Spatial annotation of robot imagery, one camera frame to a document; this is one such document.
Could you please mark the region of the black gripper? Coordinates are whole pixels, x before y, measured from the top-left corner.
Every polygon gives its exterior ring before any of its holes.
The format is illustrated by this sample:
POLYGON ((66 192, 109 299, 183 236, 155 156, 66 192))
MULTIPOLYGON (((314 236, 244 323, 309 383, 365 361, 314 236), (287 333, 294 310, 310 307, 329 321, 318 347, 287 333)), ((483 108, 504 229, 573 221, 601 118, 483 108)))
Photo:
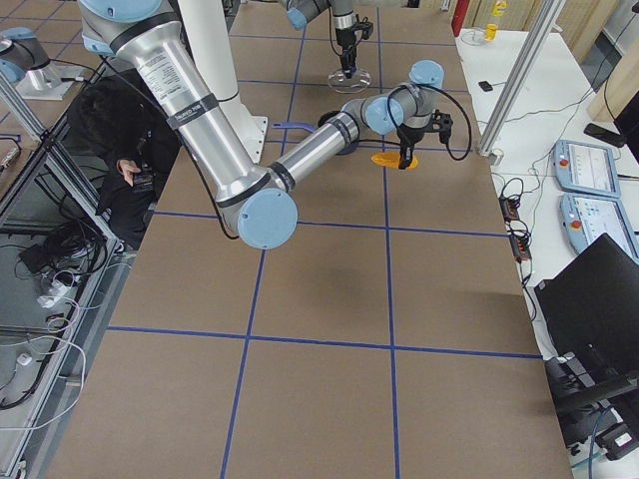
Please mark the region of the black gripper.
POLYGON ((336 29, 341 72, 345 78, 356 73, 356 34, 352 28, 336 29))
POLYGON ((398 168, 405 170, 410 168, 414 160, 413 148, 423 140, 425 127, 414 128, 408 125, 400 125, 397 129, 400 142, 398 168))

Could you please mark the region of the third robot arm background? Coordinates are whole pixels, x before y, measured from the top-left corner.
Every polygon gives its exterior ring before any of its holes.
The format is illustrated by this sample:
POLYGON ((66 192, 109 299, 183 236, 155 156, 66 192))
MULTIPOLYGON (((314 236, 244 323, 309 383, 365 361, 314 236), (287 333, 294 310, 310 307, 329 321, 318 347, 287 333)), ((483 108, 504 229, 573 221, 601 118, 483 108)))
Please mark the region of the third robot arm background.
POLYGON ((1 73, 27 100, 62 101, 71 87, 26 27, 1 32, 1 73))

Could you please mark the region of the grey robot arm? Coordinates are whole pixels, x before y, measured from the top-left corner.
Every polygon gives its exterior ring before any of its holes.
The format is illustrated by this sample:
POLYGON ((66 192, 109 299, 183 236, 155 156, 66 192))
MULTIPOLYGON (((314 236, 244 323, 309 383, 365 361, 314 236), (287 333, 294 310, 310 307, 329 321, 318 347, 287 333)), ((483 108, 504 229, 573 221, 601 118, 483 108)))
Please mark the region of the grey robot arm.
POLYGON ((305 28, 308 23, 326 10, 330 11, 337 44, 341 51, 337 53, 340 70, 347 79, 356 72, 356 34, 358 21, 353 10, 353 2, 347 0, 287 0, 281 1, 287 18, 296 30, 305 28))
POLYGON ((339 111, 265 166, 268 127, 242 103, 228 27, 218 1, 83 1, 85 47, 132 64, 178 132, 207 185, 225 227, 260 249, 294 233, 296 184, 365 131, 408 133, 418 142, 436 118, 435 96, 444 72, 433 61, 415 63, 389 94, 347 102, 339 111))

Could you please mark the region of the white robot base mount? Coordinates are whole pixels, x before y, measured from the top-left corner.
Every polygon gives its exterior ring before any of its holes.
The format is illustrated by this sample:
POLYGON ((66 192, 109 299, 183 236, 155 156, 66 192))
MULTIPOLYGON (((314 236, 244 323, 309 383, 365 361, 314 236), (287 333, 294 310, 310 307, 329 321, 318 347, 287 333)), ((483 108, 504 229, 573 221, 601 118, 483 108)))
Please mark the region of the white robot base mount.
POLYGON ((216 96, 252 161, 258 164, 268 118, 252 115, 241 99, 223 2, 179 0, 178 5, 200 75, 216 96))

